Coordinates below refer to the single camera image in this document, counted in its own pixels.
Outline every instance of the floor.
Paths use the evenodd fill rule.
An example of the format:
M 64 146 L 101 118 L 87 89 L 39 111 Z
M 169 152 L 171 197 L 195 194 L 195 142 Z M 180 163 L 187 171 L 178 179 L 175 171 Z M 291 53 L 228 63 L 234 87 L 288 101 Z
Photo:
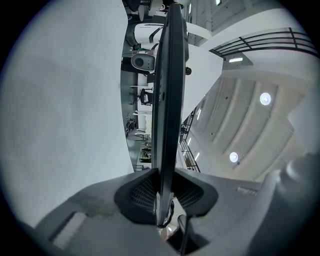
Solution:
M 122 56 L 128 57 L 128 54 L 131 54 L 130 45 L 128 45 L 128 43 L 125 41 L 123 44 Z M 136 84 L 136 76 L 137 74 L 135 73 L 121 71 L 120 93 L 123 129 L 125 129 L 126 126 L 127 115 L 132 114 L 136 110 L 136 105 L 130 104 L 134 100 L 133 96 L 130 95 L 130 93 L 134 92 L 134 89 L 131 88 L 131 86 L 134 86 Z M 132 165 L 137 164 L 140 153 L 140 147 L 142 142 L 137 140 L 140 140 L 140 138 L 135 137 L 133 134 L 129 135 L 126 140 Z

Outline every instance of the office chair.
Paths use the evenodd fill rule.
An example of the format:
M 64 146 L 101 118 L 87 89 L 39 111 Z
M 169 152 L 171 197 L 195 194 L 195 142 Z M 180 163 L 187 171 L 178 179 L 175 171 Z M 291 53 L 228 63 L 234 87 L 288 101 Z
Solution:
M 151 106 L 153 103 L 153 100 L 154 100 L 154 94 L 152 92 L 147 92 L 146 90 L 152 91 L 152 88 L 151 89 L 142 89 L 140 92 L 140 95 L 138 95 L 137 93 L 130 93 L 130 95 L 135 96 L 133 102 L 130 103 L 130 105 L 133 105 L 136 102 L 138 102 L 139 100 L 141 100 L 142 105 Z

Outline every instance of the ceiling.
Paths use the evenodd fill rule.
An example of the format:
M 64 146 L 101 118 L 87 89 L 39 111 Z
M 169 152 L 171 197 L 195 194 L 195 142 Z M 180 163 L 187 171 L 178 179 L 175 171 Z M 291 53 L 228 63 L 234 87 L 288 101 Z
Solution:
M 262 93 L 271 96 L 269 105 L 260 102 Z M 303 96 L 277 84 L 220 77 L 199 103 L 192 126 L 228 162 L 235 179 L 259 181 L 302 154 L 287 116 Z M 235 163 L 232 152 L 238 154 Z
M 243 14 L 246 10 L 254 6 L 270 1 L 223 0 L 220 5 L 217 5 L 215 0 L 191 0 L 190 2 L 192 9 L 187 21 L 215 32 L 221 28 L 223 24 L 234 19 L 235 16 Z M 196 46 L 200 45 L 203 41 L 205 41 L 205 39 L 201 36 L 190 35 L 189 37 L 189 43 Z

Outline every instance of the gray surface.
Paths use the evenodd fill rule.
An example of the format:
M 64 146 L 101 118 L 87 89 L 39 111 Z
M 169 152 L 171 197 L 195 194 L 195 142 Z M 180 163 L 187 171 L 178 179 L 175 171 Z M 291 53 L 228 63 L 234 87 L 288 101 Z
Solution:
M 214 185 L 219 195 L 216 205 L 206 216 L 191 220 L 194 231 L 210 243 L 190 255 L 277 254 L 293 240 L 319 202 L 318 159 L 319 155 L 307 155 L 292 161 L 285 170 L 269 173 L 261 187 L 256 182 L 183 170 Z M 47 216 L 47 220 L 53 221 L 57 211 L 61 213 L 63 208 L 69 208 L 69 203 L 78 205 L 77 208 L 81 207 L 88 214 L 88 220 L 66 249 L 68 253 L 79 256 L 176 255 L 155 226 L 129 221 L 114 203 L 117 189 L 144 173 L 135 172 L 88 186 Z M 260 189 L 252 197 L 236 192 L 238 187 Z M 46 219 L 41 223 L 43 227 L 47 224 Z M 61 216 L 55 221 L 59 226 Z
M 320 152 L 320 85 L 311 88 L 288 116 L 305 153 Z
M 34 244 L 41 250 L 41 254 L 46 252 L 47 255 L 55 255 L 55 256 L 74 256 L 66 251 L 62 251 L 58 247 L 54 246 L 51 242 L 48 241 L 46 237 L 44 237 L 41 233 L 37 232 L 24 222 L 19 223 L 24 232 L 29 236 L 30 239 L 34 242 Z
M 54 214 L 49 213 L 45 216 L 35 230 L 46 239 L 51 239 L 53 234 L 61 229 L 60 224 L 70 218 L 74 212 L 84 212 L 84 209 L 79 204 L 66 201 L 54 210 Z
M 123 57 L 130 57 L 130 46 L 126 41 L 123 43 L 123 50 L 122 50 Z M 137 92 L 137 89 L 133 89 L 131 86 L 136 85 L 136 73 L 121 71 L 121 79 L 120 79 L 120 94 L 121 94 L 121 110 L 122 110 L 122 120 L 123 120 L 123 129 L 126 126 L 127 115 L 130 113 L 132 114 L 136 110 L 136 104 L 130 105 L 131 102 L 134 101 L 134 96 L 130 95 L 130 93 Z M 128 151 L 131 159 L 132 165 L 136 165 L 138 162 L 138 157 L 141 148 L 141 141 L 140 138 L 134 136 L 134 132 L 132 132 L 129 137 L 127 138 L 127 146 Z

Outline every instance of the railing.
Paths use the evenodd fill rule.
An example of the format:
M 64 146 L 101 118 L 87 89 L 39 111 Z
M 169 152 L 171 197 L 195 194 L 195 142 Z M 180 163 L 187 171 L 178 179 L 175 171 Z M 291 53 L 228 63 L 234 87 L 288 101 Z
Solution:
M 211 49 L 210 52 L 220 56 L 224 60 L 226 60 L 226 56 L 260 50 L 290 50 L 310 54 L 320 58 L 320 55 L 307 34 L 294 32 L 290 27 L 288 30 L 289 31 L 262 33 L 249 36 L 247 38 L 240 36 L 239 40 L 218 46 Z
M 134 164 L 133 165 L 133 171 L 134 172 L 141 172 L 141 171 L 143 171 L 143 169 L 144 169 L 143 165 L 140 165 L 140 164 Z
M 196 108 L 191 112 L 188 118 L 183 122 L 181 126 L 181 134 L 180 134 L 180 145 L 182 148 L 183 158 L 186 164 L 186 168 L 190 171 L 195 171 L 200 173 L 200 169 L 198 167 L 197 162 L 195 161 L 194 155 L 192 154 L 188 143 L 187 137 L 189 135 L 189 131 L 192 125 L 196 114 Z

